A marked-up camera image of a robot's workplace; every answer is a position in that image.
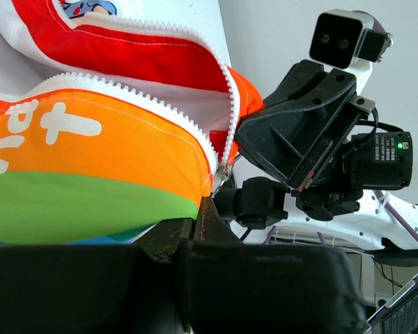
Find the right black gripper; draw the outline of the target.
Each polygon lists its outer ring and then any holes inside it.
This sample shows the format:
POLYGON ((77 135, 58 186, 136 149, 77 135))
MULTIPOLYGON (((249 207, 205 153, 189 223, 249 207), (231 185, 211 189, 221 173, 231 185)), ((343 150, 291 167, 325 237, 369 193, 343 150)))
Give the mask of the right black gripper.
POLYGON ((295 206, 317 221, 357 212, 365 190, 411 183, 411 133, 380 122, 377 109, 372 121, 357 121, 356 90, 353 74, 304 59, 235 133, 242 156, 286 186, 300 189, 317 177, 295 196, 295 206), (372 130, 343 144, 356 124, 372 130))

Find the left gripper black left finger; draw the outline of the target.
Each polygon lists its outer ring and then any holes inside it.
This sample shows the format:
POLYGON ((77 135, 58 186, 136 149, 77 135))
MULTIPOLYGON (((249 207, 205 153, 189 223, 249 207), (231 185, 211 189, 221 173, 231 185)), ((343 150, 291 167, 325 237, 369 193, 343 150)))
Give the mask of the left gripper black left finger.
POLYGON ((192 221, 133 244, 0 246, 0 333, 182 333, 174 255, 192 221))

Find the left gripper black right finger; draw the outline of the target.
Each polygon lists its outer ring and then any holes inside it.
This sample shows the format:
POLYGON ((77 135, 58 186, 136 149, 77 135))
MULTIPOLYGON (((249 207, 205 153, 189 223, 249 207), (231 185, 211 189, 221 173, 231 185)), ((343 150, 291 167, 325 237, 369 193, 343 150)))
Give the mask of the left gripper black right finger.
POLYGON ((353 266, 326 246, 244 244, 203 198, 180 243, 183 315, 195 333, 363 333, 353 266))

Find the colourful rainbow children's jacket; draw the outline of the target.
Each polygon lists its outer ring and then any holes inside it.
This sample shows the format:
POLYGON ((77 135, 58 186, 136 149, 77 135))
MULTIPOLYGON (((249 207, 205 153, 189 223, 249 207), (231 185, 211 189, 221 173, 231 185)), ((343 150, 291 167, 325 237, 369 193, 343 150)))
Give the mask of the colourful rainbow children's jacket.
POLYGON ((0 1, 0 245, 195 218, 263 99, 185 1, 0 1))

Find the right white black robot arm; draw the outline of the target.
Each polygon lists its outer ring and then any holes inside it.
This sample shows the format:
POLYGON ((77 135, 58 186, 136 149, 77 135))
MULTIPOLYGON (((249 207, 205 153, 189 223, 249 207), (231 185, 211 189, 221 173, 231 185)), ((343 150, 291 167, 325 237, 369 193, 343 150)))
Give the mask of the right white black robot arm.
POLYGON ((283 222, 347 241, 381 264, 418 266, 418 205, 395 196, 412 179, 412 136, 379 121, 353 74, 294 64, 235 140, 264 176, 217 192, 223 219, 248 230, 283 222))

